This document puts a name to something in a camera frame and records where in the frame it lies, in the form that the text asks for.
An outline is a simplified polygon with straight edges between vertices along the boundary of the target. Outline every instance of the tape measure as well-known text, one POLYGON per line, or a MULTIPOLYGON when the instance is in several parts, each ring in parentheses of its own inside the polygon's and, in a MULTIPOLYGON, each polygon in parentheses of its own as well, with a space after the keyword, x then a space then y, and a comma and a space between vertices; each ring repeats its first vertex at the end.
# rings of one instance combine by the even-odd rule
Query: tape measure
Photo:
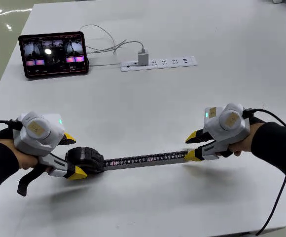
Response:
POLYGON ((105 170, 185 163, 184 157, 187 153, 188 150, 117 159, 104 159, 104 156, 93 148, 75 147, 66 153, 65 160, 80 167, 86 174, 99 174, 105 170))
POLYGON ((188 151, 179 151, 136 157, 106 159, 104 161, 104 170, 184 163, 186 161, 183 158, 187 155, 187 153, 188 151))

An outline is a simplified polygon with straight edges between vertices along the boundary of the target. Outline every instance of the power adapter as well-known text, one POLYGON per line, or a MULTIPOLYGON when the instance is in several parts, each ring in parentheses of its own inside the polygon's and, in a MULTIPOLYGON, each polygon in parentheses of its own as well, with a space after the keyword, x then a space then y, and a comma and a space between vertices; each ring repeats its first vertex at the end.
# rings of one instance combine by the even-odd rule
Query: power adapter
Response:
POLYGON ((144 48, 142 48, 142 50, 138 52, 138 65, 139 66, 148 65, 148 51, 144 48))

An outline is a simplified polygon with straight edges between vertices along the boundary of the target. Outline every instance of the camera feed on screen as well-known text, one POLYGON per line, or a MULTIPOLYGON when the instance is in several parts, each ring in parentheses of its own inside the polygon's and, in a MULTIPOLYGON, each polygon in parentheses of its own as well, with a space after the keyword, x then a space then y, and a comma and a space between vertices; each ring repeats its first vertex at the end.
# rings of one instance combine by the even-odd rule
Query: camera feed on screen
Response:
POLYGON ((85 71, 80 35, 23 39, 22 45, 29 75, 85 71))

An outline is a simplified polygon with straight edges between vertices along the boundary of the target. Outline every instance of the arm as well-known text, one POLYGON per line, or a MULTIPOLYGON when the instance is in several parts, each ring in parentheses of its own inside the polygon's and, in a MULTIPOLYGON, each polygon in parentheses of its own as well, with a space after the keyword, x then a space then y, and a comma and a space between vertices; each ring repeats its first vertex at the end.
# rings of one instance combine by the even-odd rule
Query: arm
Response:
POLYGON ((37 164, 37 159, 21 153, 13 140, 0 139, 0 185, 19 168, 28 169, 37 164))
POLYGON ((241 142, 230 145, 236 155, 240 151, 252 152, 286 175, 286 127, 275 122, 250 126, 250 135, 241 142))

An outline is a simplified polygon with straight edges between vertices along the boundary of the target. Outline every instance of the measuring tape blade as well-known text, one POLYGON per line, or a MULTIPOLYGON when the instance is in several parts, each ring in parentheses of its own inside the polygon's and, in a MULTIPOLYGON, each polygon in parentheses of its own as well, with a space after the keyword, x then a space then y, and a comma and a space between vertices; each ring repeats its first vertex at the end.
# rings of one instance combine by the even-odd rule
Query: measuring tape blade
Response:
POLYGON ((184 157, 187 155, 187 153, 188 151, 179 151, 137 157, 106 159, 104 163, 104 170, 184 163, 186 162, 184 157))

